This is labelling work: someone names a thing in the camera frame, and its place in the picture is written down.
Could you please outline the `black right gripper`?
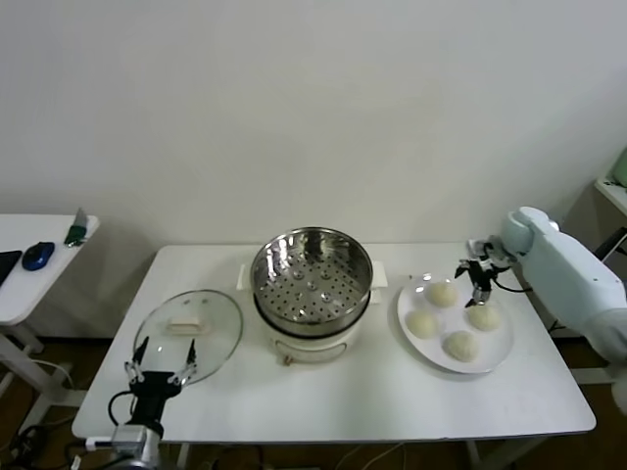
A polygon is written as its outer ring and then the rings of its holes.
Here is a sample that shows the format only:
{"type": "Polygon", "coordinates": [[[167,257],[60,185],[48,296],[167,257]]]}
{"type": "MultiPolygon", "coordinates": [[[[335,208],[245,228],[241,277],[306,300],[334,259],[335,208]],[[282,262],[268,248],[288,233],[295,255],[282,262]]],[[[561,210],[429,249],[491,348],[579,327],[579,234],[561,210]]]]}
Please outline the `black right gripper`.
{"type": "Polygon", "coordinates": [[[474,289],[465,307],[486,304],[491,296],[493,270],[490,267],[484,267],[477,260],[461,260],[457,267],[457,277],[467,271],[474,289]]]}

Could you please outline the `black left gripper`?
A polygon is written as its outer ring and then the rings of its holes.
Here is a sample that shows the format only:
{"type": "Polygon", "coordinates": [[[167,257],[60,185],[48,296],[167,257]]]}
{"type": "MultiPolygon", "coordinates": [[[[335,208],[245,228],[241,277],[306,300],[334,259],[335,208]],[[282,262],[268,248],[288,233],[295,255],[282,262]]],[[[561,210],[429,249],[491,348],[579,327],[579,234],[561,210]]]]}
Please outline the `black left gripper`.
{"type": "Polygon", "coordinates": [[[192,340],[184,366],[177,372],[145,372],[141,362],[149,343],[146,336],[137,347],[130,361],[124,363],[124,370],[130,382],[129,388],[136,403],[128,424],[158,427],[166,403],[179,394],[179,385],[186,385],[197,372],[197,353],[192,340]]]}

